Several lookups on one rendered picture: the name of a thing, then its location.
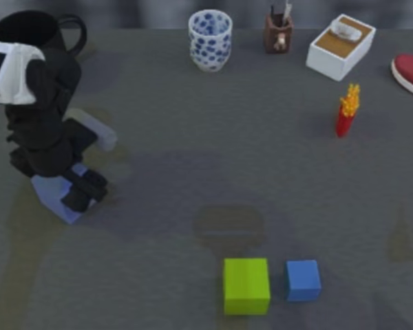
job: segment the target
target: tabletop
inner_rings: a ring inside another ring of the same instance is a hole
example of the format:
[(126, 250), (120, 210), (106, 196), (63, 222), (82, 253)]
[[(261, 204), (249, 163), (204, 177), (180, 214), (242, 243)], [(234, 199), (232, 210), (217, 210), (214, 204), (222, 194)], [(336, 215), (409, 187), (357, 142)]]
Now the tabletop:
[[(119, 144), (86, 153), (110, 193), (74, 225), (9, 165), (0, 107), (0, 330), (413, 329), (413, 96), (389, 70), (413, 31), (378, 31), (342, 82), (305, 66), (318, 34), (266, 55), (236, 31), (206, 74), (187, 31), (91, 31), (72, 106)], [(349, 83), (361, 106), (337, 139)], [(267, 316), (222, 316), (226, 256), (268, 259)], [(284, 302), (293, 259), (318, 260), (317, 302)]]

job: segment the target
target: black cup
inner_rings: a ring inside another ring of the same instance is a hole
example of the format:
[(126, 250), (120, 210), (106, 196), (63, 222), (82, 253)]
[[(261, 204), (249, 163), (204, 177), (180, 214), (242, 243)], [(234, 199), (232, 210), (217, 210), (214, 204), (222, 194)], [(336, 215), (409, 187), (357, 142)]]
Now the black cup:
[[(61, 26), (67, 23), (77, 24), (81, 33), (78, 42), (67, 49)], [(0, 41), (3, 43), (22, 43), (40, 49), (54, 48), (77, 56), (87, 42), (87, 28), (84, 21), (73, 14), (58, 18), (38, 10), (15, 12), (0, 21)]]

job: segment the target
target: patterned cup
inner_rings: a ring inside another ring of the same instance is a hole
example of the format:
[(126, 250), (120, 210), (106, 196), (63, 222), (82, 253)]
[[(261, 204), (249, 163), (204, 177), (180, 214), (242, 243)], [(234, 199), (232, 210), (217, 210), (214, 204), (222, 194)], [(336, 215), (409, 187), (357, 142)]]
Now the patterned cup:
[(205, 72), (217, 72), (231, 55), (233, 20), (219, 10), (201, 10), (188, 21), (190, 55)]

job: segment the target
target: blue box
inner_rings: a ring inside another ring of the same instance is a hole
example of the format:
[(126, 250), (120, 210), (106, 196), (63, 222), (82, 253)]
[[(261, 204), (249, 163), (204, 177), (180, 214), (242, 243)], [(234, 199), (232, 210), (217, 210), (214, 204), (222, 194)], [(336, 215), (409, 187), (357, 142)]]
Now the blue box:
[(321, 280), (315, 260), (287, 261), (284, 276), (287, 301), (312, 301), (319, 297)]

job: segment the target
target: lime green block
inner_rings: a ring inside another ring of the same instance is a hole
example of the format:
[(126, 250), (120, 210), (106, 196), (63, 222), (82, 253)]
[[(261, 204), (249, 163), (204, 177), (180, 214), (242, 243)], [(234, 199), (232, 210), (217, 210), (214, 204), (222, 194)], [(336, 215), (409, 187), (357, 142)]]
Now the lime green block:
[(271, 302), (265, 258), (227, 258), (223, 274), (225, 315), (266, 315)]

